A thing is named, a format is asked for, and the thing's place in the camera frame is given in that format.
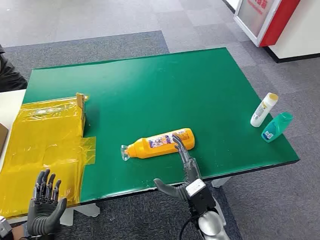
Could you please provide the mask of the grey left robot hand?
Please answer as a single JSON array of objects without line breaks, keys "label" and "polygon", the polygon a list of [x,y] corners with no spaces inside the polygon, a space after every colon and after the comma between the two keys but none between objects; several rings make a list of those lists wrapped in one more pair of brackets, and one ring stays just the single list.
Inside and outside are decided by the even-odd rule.
[{"label": "grey left robot hand", "polygon": [[33,187],[27,214],[26,230],[32,240],[53,240],[67,206],[66,197],[59,197],[61,180],[55,173],[41,170]]}]

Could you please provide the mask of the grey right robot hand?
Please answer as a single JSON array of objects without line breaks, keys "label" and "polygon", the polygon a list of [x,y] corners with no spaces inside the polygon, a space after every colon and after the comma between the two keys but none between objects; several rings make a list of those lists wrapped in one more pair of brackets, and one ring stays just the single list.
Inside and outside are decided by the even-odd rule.
[{"label": "grey right robot hand", "polygon": [[159,178],[155,178],[153,182],[160,192],[182,201],[188,201],[190,197],[188,195],[186,188],[201,177],[199,168],[196,160],[189,154],[187,148],[180,137],[176,134],[173,134],[172,139],[175,143],[174,147],[178,151],[181,158],[184,172],[184,182],[180,186],[165,184]]}]

